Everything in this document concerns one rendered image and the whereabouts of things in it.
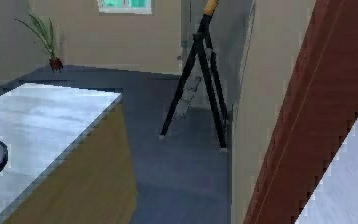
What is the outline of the window with white frame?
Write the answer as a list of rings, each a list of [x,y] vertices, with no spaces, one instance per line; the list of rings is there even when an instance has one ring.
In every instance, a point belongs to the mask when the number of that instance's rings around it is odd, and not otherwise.
[[[97,0],[101,13],[151,14],[152,0]]]

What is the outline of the grey room door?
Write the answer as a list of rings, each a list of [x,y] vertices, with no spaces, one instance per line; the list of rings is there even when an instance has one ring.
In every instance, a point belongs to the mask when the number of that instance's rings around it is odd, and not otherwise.
[[[207,0],[181,0],[182,67],[185,67]]]

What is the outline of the green house plant red pot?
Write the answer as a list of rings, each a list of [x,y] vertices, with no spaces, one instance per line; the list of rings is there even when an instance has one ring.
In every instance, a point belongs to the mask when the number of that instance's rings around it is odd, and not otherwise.
[[[51,19],[48,22],[44,22],[38,15],[31,10],[28,11],[30,23],[27,23],[21,19],[15,18],[15,21],[28,28],[42,43],[42,47],[45,54],[48,56],[49,66],[51,71],[61,72],[63,69],[63,62],[56,54],[54,25]]]

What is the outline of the black tripod floor lamp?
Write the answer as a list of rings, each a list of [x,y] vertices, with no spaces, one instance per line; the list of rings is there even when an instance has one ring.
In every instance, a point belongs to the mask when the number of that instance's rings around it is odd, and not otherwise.
[[[228,151],[226,136],[228,118],[227,106],[225,103],[222,84],[217,68],[217,54],[214,51],[210,34],[210,23],[218,3],[219,0],[207,0],[197,32],[193,34],[193,44],[191,46],[174,97],[171,101],[168,113],[160,131],[159,138],[165,138],[171,121],[174,117],[176,108],[179,102],[182,100],[187,79],[191,75],[195,61],[199,60],[219,141],[219,152],[225,153]]]

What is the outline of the red-brown wooden door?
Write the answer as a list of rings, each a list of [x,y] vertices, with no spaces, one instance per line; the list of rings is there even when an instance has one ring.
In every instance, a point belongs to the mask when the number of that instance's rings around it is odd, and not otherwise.
[[[242,224],[294,224],[358,118],[358,0],[317,0]]]

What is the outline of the wooden counter with marble top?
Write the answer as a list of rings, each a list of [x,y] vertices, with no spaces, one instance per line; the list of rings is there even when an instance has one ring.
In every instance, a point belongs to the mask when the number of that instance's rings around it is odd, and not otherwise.
[[[0,95],[0,224],[130,224],[123,94],[24,83]]]

